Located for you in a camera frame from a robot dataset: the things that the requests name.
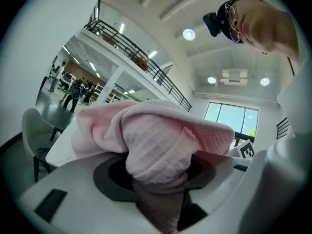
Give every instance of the chair leg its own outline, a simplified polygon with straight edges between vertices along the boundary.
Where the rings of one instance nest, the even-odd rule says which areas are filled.
[[[47,172],[51,173],[51,168],[50,168],[49,164],[48,163],[43,163],[43,165],[44,165],[45,169],[47,170]]]
[[[34,157],[34,177],[35,177],[35,183],[38,182],[38,174],[39,174],[39,161]]]

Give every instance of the glasses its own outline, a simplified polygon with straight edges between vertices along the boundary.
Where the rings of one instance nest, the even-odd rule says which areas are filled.
[[[240,39],[239,39],[238,32],[231,27],[231,23],[234,22],[234,20],[236,19],[235,10],[232,6],[228,5],[227,3],[225,4],[224,9],[225,9],[226,18],[230,24],[231,38],[232,38],[233,42],[235,42],[235,43],[239,42]]]

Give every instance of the ceiling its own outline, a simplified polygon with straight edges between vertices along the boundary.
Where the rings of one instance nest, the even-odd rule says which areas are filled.
[[[158,65],[172,61],[186,80],[190,78],[183,69],[190,69],[194,73],[196,80],[196,91],[202,91],[203,87],[211,86],[207,83],[209,76],[214,76],[219,80],[222,77],[222,69],[246,69],[248,70],[248,79],[260,80],[262,77],[269,77],[276,83],[279,83],[279,72],[285,68],[285,57],[280,54],[263,53],[252,50],[241,44],[234,44],[228,40],[222,33],[218,37],[212,37],[208,28],[205,26],[202,17],[209,12],[216,12],[219,6],[227,0],[126,0],[131,2],[135,13],[135,8],[140,6],[142,11],[142,20],[156,20],[163,29],[168,29],[172,34],[172,39],[179,47],[180,56],[186,58],[181,64],[176,59],[177,55],[170,55],[169,45],[166,39],[161,36],[153,35],[151,28],[138,26],[130,19],[131,13],[125,11],[117,12],[116,4],[110,7],[109,2],[102,4],[100,9],[100,19],[120,28],[121,23],[125,24],[123,34],[132,39],[144,51],[157,50],[153,60]],[[278,0],[265,0],[273,6],[285,10]],[[187,41],[183,38],[182,32],[186,28],[191,28],[196,33],[193,41]]]
[[[83,69],[96,76],[96,72],[89,63],[92,62],[98,74],[100,75],[101,80],[108,81],[108,79],[111,77],[114,71],[114,64],[103,54],[84,44],[75,36],[66,43],[65,47],[71,53],[69,57],[72,59],[72,61],[74,61],[73,57],[75,57],[79,62],[78,65]],[[147,90],[140,82],[138,82],[134,77],[126,72],[123,72],[120,75],[116,85],[118,85],[124,91],[129,91],[131,89],[135,90],[136,93],[131,94],[131,96],[139,101],[145,101],[146,99],[158,99],[158,97]]]

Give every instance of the black metal railing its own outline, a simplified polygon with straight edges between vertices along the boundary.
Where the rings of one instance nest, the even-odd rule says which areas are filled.
[[[289,127],[289,121],[287,117],[283,119],[280,123],[278,123],[276,127],[277,127],[276,139],[286,136]]]
[[[104,41],[118,49],[126,57],[137,64],[143,71],[145,71],[145,73],[147,73],[159,86],[163,86],[186,111],[190,111],[192,106],[184,95],[179,91],[169,77],[167,77],[163,70],[161,70],[153,60],[149,59],[148,55],[130,39],[123,34],[120,34],[119,31],[112,26],[97,18],[90,21],[86,26],[84,26],[84,28],[101,37]]]
[[[245,134],[241,134],[238,132],[235,132],[235,137],[234,139],[236,140],[234,147],[238,146],[240,140],[250,140],[250,142],[253,144],[254,143],[254,137],[250,136],[250,135],[245,135]]]

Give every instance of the gray floor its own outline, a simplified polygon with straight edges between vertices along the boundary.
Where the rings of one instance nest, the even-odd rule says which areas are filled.
[[[65,129],[75,120],[77,113],[84,106],[78,103],[75,112],[72,113],[69,111],[72,106],[70,102],[68,105],[69,110],[66,110],[59,105],[59,100],[63,98],[64,92],[60,89],[55,89],[54,93],[50,93],[48,92],[50,85],[51,82],[46,81],[42,91],[38,94],[35,107],[46,121],[61,129]],[[27,188],[35,183],[33,163],[26,156],[22,139],[11,146],[0,157],[0,166],[2,175],[13,198],[19,198]]]

